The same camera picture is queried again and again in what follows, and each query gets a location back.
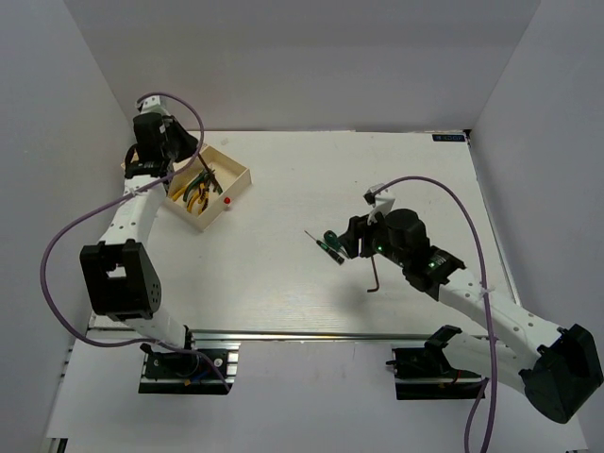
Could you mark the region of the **green handled cutters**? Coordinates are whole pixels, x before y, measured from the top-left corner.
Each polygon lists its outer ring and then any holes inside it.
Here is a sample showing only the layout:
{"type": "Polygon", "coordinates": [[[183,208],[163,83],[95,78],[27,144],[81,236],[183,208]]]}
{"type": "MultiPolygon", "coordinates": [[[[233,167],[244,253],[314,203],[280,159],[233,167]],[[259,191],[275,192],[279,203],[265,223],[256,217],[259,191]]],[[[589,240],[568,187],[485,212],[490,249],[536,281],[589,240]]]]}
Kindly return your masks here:
{"type": "Polygon", "coordinates": [[[194,179],[192,179],[187,187],[185,188],[185,192],[183,194],[183,200],[188,201],[190,195],[198,190],[202,184],[211,183],[214,186],[214,191],[218,194],[223,193],[222,186],[217,181],[215,176],[215,170],[202,170],[194,179]]]}

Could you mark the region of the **yellow needle-nose pliers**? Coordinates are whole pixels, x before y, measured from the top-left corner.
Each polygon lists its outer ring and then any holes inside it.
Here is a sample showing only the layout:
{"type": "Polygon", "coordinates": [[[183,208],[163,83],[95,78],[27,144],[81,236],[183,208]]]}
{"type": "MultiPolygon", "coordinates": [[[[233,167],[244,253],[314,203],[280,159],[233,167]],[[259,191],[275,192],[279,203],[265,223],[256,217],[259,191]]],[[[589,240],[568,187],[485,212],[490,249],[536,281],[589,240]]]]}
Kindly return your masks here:
{"type": "Polygon", "coordinates": [[[196,209],[198,215],[203,213],[209,204],[209,193],[209,184],[199,183],[188,196],[187,212],[193,213],[193,209],[196,209]]]}

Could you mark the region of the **long brown hex key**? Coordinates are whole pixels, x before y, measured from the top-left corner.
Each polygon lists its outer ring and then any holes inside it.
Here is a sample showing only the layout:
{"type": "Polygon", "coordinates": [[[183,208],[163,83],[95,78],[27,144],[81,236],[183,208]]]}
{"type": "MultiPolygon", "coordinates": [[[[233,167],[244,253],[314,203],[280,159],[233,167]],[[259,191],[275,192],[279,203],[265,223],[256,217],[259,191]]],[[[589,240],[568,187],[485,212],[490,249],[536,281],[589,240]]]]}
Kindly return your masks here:
{"type": "Polygon", "coordinates": [[[203,170],[201,172],[201,176],[202,176],[202,180],[207,183],[208,185],[212,186],[212,190],[215,193],[218,194],[222,194],[223,193],[223,188],[221,186],[221,184],[218,182],[217,177],[215,175],[215,171],[210,168],[210,166],[206,163],[206,161],[204,160],[204,158],[202,157],[201,154],[199,154],[198,156],[199,161],[202,164],[203,170]]]}

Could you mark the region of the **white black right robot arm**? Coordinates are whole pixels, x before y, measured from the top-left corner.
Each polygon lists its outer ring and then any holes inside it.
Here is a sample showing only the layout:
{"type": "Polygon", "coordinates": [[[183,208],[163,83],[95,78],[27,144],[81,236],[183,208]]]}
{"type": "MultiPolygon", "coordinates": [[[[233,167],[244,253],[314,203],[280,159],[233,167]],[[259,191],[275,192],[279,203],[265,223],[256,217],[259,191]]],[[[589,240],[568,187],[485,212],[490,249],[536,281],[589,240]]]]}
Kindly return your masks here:
{"type": "Polygon", "coordinates": [[[415,290],[493,330],[490,344],[459,327],[440,327],[425,343],[433,374],[445,377],[461,369],[499,381],[559,424],[570,421],[602,385],[589,330],[578,324],[560,327],[488,293],[460,259],[431,244],[416,212],[352,217],[338,241],[352,259],[380,255],[389,260],[415,290]]]}

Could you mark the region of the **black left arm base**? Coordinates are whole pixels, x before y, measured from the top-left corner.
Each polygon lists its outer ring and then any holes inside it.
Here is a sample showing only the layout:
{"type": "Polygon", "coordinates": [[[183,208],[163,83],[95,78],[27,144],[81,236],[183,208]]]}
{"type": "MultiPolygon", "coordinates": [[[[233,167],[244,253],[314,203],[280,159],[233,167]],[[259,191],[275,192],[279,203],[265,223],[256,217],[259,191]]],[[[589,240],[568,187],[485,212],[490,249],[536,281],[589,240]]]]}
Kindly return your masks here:
{"type": "Polygon", "coordinates": [[[234,383],[239,361],[239,346],[234,343],[209,342],[196,349],[207,356],[154,350],[143,344],[143,367],[139,394],[227,395],[234,383]]]}

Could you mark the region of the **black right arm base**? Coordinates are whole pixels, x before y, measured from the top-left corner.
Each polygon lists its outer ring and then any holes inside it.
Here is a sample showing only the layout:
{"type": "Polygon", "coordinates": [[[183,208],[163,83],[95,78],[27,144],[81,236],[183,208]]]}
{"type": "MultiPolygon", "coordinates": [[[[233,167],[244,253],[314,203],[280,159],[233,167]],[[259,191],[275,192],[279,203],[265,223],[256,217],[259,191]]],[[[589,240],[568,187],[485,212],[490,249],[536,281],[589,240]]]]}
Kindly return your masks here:
{"type": "Polygon", "coordinates": [[[432,334],[421,347],[397,347],[385,362],[394,374],[398,401],[470,400],[478,396],[483,377],[454,368],[445,358],[444,349],[458,327],[444,326],[432,334]]]}

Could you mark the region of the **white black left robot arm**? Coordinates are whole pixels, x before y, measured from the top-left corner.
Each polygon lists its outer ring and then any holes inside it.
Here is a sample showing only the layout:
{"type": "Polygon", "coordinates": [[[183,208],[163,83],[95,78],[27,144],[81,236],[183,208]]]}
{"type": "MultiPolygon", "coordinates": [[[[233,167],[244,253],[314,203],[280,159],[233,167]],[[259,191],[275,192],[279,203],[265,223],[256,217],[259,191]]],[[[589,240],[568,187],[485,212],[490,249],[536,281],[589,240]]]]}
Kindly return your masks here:
{"type": "Polygon", "coordinates": [[[170,345],[167,365],[187,377],[200,356],[187,345],[188,329],[161,305],[161,283],[146,245],[167,196],[169,183],[162,178],[194,154],[197,139],[167,113],[141,113],[133,128],[136,142],[125,158],[126,200],[98,243],[82,248],[80,264],[94,313],[170,345]]]}

